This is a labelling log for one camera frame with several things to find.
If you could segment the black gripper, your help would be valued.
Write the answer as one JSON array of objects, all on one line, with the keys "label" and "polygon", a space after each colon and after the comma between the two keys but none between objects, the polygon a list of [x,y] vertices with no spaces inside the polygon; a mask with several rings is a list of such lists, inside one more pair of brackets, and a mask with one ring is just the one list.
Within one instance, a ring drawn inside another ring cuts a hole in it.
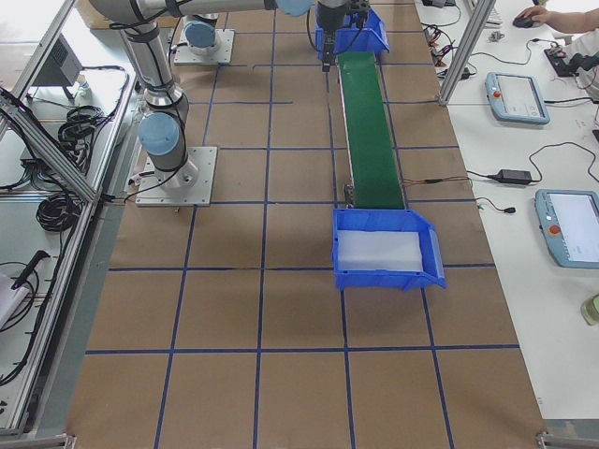
[{"label": "black gripper", "polygon": [[316,24],[322,29],[322,71],[335,65],[336,38],[339,29],[355,26],[361,29],[370,12],[368,0],[321,0],[316,2]]}]

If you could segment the person's forearm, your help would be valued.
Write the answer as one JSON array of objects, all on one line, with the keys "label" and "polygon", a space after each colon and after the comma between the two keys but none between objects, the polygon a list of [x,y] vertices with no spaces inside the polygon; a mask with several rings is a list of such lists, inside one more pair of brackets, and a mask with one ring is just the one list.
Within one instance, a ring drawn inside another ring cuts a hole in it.
[{"label": "person's forearm", "polygon": [[548,24],[561,33],[588,33],[598,28],[598,9],[587,12],[553,12]]}]

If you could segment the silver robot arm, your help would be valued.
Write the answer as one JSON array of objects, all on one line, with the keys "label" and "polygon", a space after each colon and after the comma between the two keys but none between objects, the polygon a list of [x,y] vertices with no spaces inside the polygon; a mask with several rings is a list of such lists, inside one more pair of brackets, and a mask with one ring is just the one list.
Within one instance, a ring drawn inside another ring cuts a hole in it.
[{"label": "silver robot arm", "polygon": [[158,185],[183,191],[197,181],[199,168],[190,160],[185,122],[189,109],[184,90],[173,78],[160,40],[157,19],[221,12],[281,9],[298,17],[311,1],[93,1],[94,9],[120,32],[131,64],[144,86],[149,114],[139,125],[139,141],[150,157]]}]

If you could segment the person's hand on mouse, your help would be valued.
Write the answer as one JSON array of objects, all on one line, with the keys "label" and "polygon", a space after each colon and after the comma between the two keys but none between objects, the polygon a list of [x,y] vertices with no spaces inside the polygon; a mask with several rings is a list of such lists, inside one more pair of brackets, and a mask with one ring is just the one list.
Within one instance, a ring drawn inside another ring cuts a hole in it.
[{"label": "person's hand on mouse", "polygon": [[551,19],[553,12],[548,10],[544,6],[536,5],[532,7],[528,7],[522,10],[518,16],[514,19],[514,22],[517,21],[532,21],[532,22],[549,22]]}]

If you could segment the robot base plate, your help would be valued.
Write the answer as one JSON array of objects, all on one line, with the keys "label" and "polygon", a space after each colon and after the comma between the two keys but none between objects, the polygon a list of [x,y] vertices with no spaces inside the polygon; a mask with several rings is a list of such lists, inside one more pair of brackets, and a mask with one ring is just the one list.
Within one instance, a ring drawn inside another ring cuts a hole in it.
[{"label": "robot base plate", "polygon": [[186,207],[209,206],[217,159],[217,147],[188,147],[186,164],[169,179],[169,174],[156,171],[153,161],[146,157],[144,170],[152,171],[140,181],[140,193],[135,203],[140,207]]},{"label": "robot base plate", "polygon": [[186,26],[175,52],[175,65],[228,65],[235,32],[232,29]]}]

